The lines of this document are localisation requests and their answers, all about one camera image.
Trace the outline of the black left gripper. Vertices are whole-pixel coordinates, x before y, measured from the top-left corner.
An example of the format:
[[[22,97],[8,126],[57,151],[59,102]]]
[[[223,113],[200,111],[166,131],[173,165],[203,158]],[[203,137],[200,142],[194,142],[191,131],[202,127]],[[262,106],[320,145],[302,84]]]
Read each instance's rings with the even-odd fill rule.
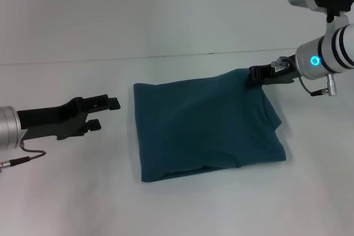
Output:
[[[68,103],[57,107],[18,111],[21,128],[26,131],[23,139],[36,139],[55,136],[57,140],[79,137],[88,131],[101,130],[98,119],[88,120],[88,112],[118,110],[120,103],[116,97],[108,95],[90,98],[76,97]]]

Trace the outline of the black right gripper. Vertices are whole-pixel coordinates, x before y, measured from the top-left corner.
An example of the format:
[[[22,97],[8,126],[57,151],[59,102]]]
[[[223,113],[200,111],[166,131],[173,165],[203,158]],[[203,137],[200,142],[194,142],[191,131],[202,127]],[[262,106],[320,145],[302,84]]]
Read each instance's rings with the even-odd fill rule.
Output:
[[[293,83],[299,77],[295,65],[295,55],[290,57],[281,57],[288,63],[288,67],[283,67],[282,70],[276,71],[271,64],[251,66],[248,74],[248,79],[245,81],[246,87],[257,87],[274,84],[289,84]]]

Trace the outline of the teal FREE! print t-shirt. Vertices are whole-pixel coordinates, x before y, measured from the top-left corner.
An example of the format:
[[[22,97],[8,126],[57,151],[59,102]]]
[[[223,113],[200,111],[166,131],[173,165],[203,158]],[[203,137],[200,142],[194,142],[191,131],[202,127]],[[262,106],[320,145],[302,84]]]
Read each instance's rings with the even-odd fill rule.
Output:
[[[133,86],[141,179],[155,182],[286,159],[281,120],[247,69]]]

